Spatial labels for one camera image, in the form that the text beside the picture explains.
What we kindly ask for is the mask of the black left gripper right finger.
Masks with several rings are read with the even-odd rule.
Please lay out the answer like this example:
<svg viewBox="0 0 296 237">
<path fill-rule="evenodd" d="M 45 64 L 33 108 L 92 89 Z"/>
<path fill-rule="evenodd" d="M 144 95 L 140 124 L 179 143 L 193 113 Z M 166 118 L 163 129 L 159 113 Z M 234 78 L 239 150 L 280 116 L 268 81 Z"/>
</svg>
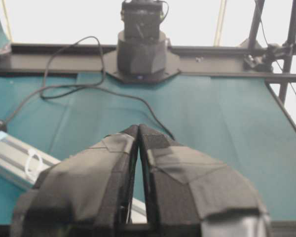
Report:
<svg viewBox="0 0 296 237">
<path fill-rule="evenodd" d="M 221 160 L 139 126 L 148 221 L 163 237 L 269 237 L 269 213 L 248 178 Z"/>
</svg>

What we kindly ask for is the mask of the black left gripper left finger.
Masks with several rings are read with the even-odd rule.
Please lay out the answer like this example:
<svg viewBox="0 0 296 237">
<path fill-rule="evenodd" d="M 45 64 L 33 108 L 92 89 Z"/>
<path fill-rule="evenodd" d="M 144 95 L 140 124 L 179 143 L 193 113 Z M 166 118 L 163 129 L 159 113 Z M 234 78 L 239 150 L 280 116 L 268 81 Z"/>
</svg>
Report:
<svg viewBox="0 0 296 237">
<path fill-rule="evenodd" d="M 129 219 L 138 126 L 43 171 L 14 208 L 12 237 L 113 237 Z"/>
</svg>

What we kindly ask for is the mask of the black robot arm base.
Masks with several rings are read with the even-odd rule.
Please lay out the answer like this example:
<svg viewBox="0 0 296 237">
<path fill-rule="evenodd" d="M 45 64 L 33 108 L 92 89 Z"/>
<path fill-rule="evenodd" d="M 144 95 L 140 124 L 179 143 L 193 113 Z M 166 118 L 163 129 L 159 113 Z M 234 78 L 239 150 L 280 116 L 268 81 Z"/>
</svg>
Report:
<svg viewBox="0 0 296 237">
<path fill-rule="evenodd" d="M 121 4 L 124 29 L 116 50 L 104 55 L 106 72 L 122 83 L 155 84 L 180 73 L 180 58 L 168 49 L 160 25 L 167 16 L 164 0 L 131 0 Z"/>
</svg>

